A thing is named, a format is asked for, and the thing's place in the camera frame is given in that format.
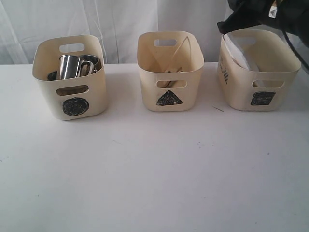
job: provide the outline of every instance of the white table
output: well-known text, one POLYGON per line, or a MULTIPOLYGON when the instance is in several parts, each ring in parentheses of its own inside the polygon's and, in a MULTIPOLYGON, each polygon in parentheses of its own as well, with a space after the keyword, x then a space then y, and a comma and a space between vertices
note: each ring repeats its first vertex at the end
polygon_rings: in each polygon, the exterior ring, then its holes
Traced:
POLYGON ((308 232, 309 77, 280 110, 241 112, 216 66, 194 108, 154 113, 137 65, 106 65, 108 110, 72 121, 31 65, 0 66, 0 231, 308 232))

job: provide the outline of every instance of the storage bin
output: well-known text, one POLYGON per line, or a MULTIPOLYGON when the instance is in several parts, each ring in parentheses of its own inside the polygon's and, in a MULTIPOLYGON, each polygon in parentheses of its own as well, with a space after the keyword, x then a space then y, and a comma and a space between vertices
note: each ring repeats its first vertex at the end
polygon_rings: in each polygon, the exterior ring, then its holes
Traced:
POLYGON ((221 40, 218 76, 226 102, 243 111, 276 110, 301 68, 301 63, 278 35, 265 30, 242 29, 232 32, 255 43, 243 47, 259 72, 240 67, 221 40))
POLYGON ((196 100, 204 58, 196 38, 184 31, 148 32, 139 37, 138 66, 144 105, 152 111, 183 111, 196 100), (162 46, 173 39, 175 45, 162 46), (167 69, 183 72, 165 72, 167 69), (172 87, 162 83, 173 82, 172 87))
POLYGON ((32 74, 53 115, 71 120, 97 115, 107 108, 104 59, 98 38, 91 35, 55 38, 41 43, 37 49, 32 74), (82 44, 82 51, 62 53, 60 47, 82 44), (61 55, 92 54, 100 58, 102 68, 89 76, 49 81, 48 74, 57 71, 61 55))

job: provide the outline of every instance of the cup handle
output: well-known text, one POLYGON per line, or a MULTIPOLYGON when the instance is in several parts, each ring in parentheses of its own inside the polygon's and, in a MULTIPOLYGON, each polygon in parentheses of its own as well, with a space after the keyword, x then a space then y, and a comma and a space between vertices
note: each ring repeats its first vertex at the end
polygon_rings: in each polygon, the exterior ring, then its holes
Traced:
POLYGON ((93 70, 94 70, 94 64, 91 62, 91 61, 83 61, 82 63, 82 66, 81 66, 81 69, 83 69, 84 65, 87 65, 88 68, 87 68, 87 73, 85 76, 89 76, 92 74, 93 70))

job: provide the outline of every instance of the bin handle hole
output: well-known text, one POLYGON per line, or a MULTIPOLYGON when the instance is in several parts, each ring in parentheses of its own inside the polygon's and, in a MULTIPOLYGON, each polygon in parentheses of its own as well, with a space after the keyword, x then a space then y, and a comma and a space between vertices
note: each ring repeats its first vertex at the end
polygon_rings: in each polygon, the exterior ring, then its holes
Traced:
POLYGON ((59 96, 68 96, 72 94, 86 93, 88 91, 89 91, 89 87, 86 85, 82 85, 82 86, 59 88, 56 90, 56 93, 59 96))
POLYGON ((61 53, 80 52, 84 51, 85 46, 82 43, 65 44, 59 47, 61 53))
POLYGON ((175 39, 166 39, 166 40, 157 39, 154 41, 154 46, 156 47, 173 47, 176 46, 176 44, 177 40, 175 39))
POLYGON ((275 80, 256 80, 252 83, 254 88, 281 88, 284 85, 284 81, 275 80))
POLYGON ((156 86, 158 88, 185 88, 187 86, 187 82, 184 80, 173 80, 173 81, 158 81, 156 86))

